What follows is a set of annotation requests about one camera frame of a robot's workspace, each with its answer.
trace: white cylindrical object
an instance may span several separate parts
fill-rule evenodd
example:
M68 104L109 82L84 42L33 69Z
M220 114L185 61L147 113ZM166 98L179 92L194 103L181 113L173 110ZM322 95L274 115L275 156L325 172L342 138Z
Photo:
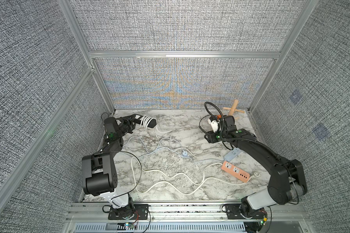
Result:
M257 210L269 205L277 204L268 193L267 187L262 189L261 191L251 194L246 199L250 207L254 210Z

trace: wooden peg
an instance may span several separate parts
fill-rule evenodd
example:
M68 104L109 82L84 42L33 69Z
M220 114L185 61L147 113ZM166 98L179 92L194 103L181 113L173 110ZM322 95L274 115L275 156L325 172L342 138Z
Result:
M232 108L229 110L229 113L228 113L229 116L232 116L232 115L233 115L233 113L235 112L235 109L236 109L237 105L238 105L238 100L234 100L234 101L233 101Z
M223 109L225 110L231 110L231 108L227 108L227 107L223 107ZM244 110L240 110L240 109L235 109L235 111L239 112L239 113L245 113Z

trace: coiled white cable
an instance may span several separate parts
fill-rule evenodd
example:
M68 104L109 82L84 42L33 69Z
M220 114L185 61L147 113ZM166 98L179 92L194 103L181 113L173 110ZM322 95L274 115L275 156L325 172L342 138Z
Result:
M169 133L169 132L172 131L172 130L169 130L169 131L166 131L166 132L161 132L161 131L159 131L159 129L157 128L157 127L158 127L158 120L157 120L157 118L155 118L155 117L150 117L150 116L143 116L143 117L141 118L141 122L140 122L140 124L139 124L139 128L140 128L141 126L143 126L144 129L148 129L148 125L149 125L149 123L151 122L151 120L156 120L156 121L157 121L156 130L157 130L158 132L160 132L160 133Z

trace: power strip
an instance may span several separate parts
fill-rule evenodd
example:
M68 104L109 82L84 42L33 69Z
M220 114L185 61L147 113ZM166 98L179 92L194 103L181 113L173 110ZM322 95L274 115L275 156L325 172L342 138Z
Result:
M224 160L230 162L234 159L242 150L240 148L233 148L233 150L229 151L225 156Z
M222 170L228 172L229 174L233 175L234 177L236 177L237 179L243 181L243 182L247 182L250 178L249 173L247 173L246 171L241 170L240 168L238 168L235 165L230 164L227 161L224 161L223 165L222 165Z

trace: blue power strip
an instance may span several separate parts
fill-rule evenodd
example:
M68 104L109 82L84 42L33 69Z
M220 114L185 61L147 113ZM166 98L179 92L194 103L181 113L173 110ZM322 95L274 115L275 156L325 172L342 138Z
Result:
M225 156L224 160L227 162L230 162L234 157L236 157L242 150L239 148L234 148L233 150L229 151Z

